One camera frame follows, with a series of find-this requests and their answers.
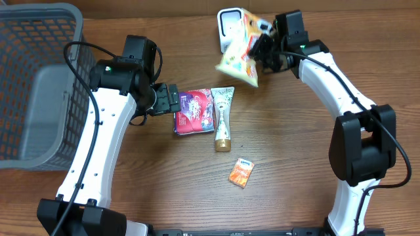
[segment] colorful packaging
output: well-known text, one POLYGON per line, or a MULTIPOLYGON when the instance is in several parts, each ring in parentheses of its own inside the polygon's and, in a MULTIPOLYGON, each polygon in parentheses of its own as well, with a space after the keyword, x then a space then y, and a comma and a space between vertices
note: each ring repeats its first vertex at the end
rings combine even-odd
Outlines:
POLYGON ((178 135, 213 132, 213 98, 210 89, 191 90, 179 94, 181 111, 174 114, 178 135))
POLYGON ((238 22, 238 28, 235 29, 237 34, 232 37, 232 42, 216 69, 258 87, 255 61, 248 57, 248 52, 254 47, 262 33, 270 34, 273 29, 266 20, 245 9, 242 10, 243 17, 238 22))
POLYGON ((232 99, 234 98, 234 91, 234 87, 211 89, 218 124, 215 139, 216 151, 230 151, 231 148, 229 114, 232 99))
POLYGON ((229 175, 229 181, 244 188, 253 168, 254 163, 239 158, 229 175))

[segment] small orange packet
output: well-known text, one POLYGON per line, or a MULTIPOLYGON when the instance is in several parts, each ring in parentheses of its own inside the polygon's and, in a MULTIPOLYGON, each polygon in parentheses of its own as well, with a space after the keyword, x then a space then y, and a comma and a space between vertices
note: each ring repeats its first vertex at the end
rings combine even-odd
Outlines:
POLYGON ((254 163, 239 158, 229 175, 229 181, 244 188, 253 168, 254 163))

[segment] white tube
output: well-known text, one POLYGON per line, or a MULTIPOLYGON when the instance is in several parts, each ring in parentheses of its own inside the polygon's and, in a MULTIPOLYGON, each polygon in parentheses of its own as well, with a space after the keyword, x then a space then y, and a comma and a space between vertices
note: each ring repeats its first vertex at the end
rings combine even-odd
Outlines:
POLYGON ((234 90, 234 87, 211 89, 217 118, 216 151, 230 151, 229 113, 234 90))

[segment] chip bag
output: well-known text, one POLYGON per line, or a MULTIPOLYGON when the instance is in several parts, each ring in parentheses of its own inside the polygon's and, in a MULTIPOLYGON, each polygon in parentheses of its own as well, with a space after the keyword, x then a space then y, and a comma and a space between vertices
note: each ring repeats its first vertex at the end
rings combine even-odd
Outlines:
POLYGON ((269 34, 272 31, 272 25, 247 10, 242 10, 243 18, 238 22, 237 34, 233 36, 230 46, 216 69, 241 79, 253 87, 258 87, 255 61, 248 57, 248 52, 254 47, 262 33, 269 34))

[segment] gold cap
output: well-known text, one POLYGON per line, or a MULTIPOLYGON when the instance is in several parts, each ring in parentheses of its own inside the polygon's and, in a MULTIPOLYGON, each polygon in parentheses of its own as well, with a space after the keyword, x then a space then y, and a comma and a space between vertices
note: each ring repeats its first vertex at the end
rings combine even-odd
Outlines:
POLYGON ((230 151, 230 140, 229 139, 216 140, 216 151, 230 151))

